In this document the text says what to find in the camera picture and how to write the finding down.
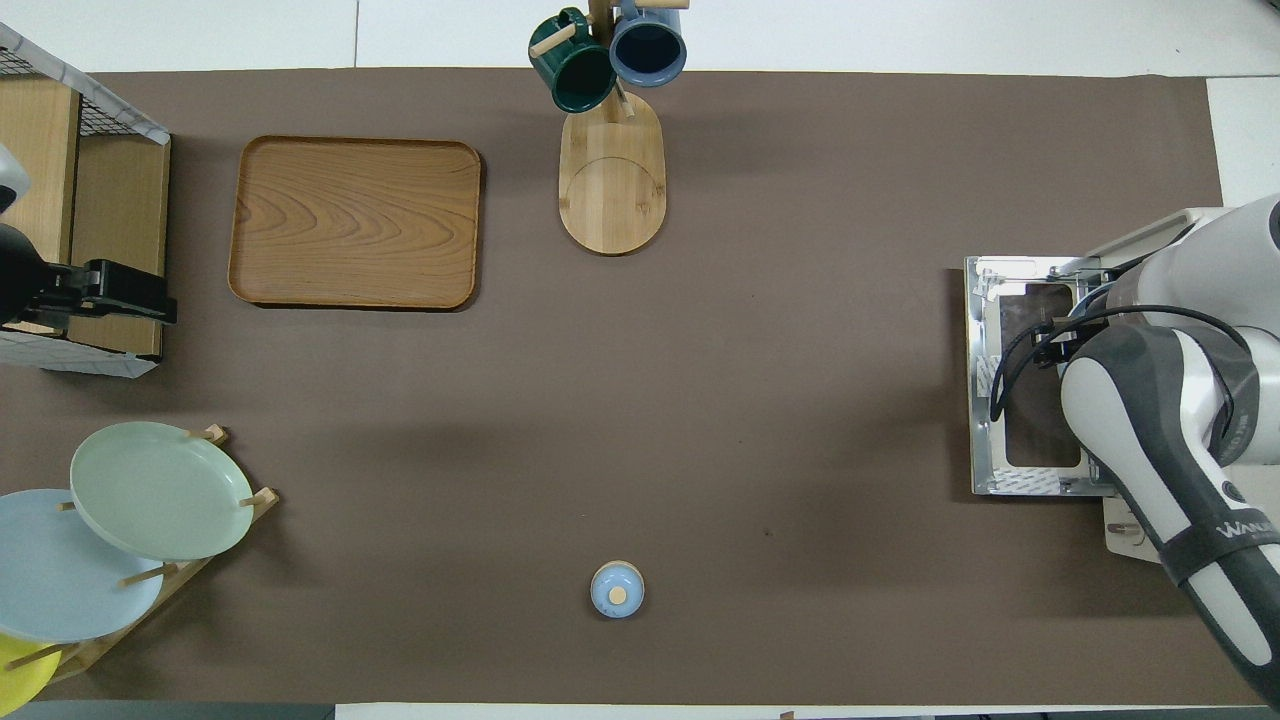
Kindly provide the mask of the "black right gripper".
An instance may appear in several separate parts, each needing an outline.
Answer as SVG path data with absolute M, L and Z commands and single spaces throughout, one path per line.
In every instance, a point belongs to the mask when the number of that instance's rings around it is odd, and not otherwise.
M 1034 365 L 1065 364 L 1089 333 L 1091 320 L 1085 316 L 1053 316 L 1034 324 Z

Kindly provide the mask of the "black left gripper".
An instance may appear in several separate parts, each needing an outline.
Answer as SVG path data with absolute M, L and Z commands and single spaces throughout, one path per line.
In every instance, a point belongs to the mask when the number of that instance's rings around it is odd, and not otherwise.
M 88 261 L 86 270 L 47 263 L 26 234 L 1 227 L 1 322 L 28 322 L 45 327 L 68 327 L 72 316 L 141 318 L 160 325 L 178 323 L 178 306 L 168 297 L 166 282 L 154 273 L 110 260 Z M 127 304 L 119 299 L 160 299 Z

